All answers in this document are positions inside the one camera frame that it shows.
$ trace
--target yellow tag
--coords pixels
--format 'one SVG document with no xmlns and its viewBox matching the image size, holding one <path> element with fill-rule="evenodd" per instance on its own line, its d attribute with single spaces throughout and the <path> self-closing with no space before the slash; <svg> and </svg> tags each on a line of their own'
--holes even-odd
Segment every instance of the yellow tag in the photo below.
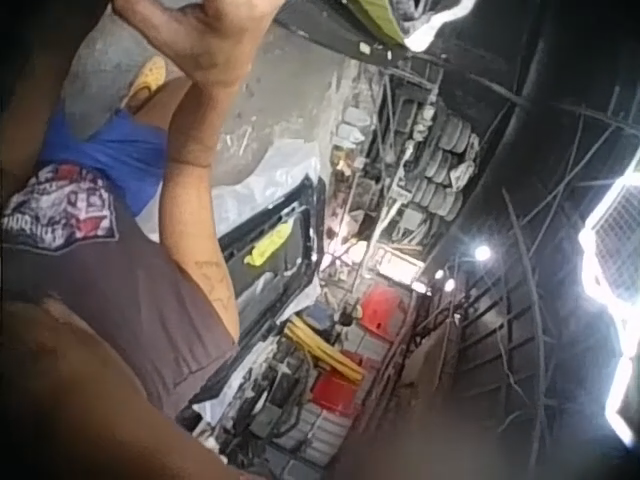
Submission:
<svg viewBox="0 0 640 480">
<path fill-rule="evenodd" d="M 292 230 L 293 222 L 291 220 L 287 223 L 283 223 L 282 225 L 278 225 L 255 244 L 251 253 L 245 257 L 244 263 L 253 267 L 259 267 L 262 265 L 278 248 L 282 246 L 284 242 L 287 241 Z"/>
</svg>

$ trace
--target foot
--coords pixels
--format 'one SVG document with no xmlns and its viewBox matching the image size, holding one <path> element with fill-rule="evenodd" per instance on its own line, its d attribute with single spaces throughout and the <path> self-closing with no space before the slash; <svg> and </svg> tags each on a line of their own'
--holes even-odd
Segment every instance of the foot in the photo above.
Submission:
<svg viewBox="0 0 640 480">
<path fill-rule="evenodd" d="M 167 78 L 167 65 L 162 57 L 151 58 L 141 69 L 129 88 L 121 107 L 136 114 L 162 86 Z"/>
</svg>

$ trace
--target red container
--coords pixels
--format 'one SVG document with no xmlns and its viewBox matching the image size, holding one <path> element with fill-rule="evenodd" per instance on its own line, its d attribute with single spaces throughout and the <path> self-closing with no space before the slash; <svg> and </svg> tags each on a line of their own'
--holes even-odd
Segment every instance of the red container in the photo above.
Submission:
<svg viewBox="0 0 640 480">
<path fill-rule="evenodd" d="M 360 325 L 393 342 L 406 313 L 402 295 L 394 288 L 375 285 L 364 295 L 361 306 Z"/>
<path fill-rule="evenodd" d="M 342 354 L 362 365 L 363 357 L 353 352 Z M 357 413 L 356 396 L 359 385 L 354 385 L 341 373 L 331 370 L 320 375 L 311 392 L 311 401 L 337 415 L 351 418 Z"/>
</svg>

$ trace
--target person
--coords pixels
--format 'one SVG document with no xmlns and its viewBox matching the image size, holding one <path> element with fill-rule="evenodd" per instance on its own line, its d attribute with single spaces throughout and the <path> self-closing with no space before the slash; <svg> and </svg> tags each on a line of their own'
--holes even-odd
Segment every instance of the person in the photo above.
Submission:
<svg viewBox="0 0 640 480">
<path fill-rule="evenodd" d="M 173 416 L 238 340 L 211 165 L 282 2 L 114 0 L 186 78 L 161 85 L 152 61 L 125 108 L 85 142 L 68 134 L 59 98 L 106 3 L 50 1 L 30 25 L 0 123 L 1 411 L 12 439 L 3 455 L 21 473 L 238 477 Z M 142 171 L 164 172 L 159 244 L 134 219 L 159 181 Z"/>
</svg>

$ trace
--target blue shorts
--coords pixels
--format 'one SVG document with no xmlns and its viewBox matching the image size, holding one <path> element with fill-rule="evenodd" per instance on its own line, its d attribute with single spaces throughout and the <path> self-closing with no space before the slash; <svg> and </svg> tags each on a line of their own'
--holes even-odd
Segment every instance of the blue shorts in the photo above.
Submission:
<svg viewBox="0 0 640 480">
<path fill-rule="evenodd" d="M 41 165 L 73 163 L 100 171 L 138 216 L 153 199 L 167 164 L 167 132 L 118 110 L 87 140 L 78 140 L 58 107 L 49 120 Z"/>
</svg>

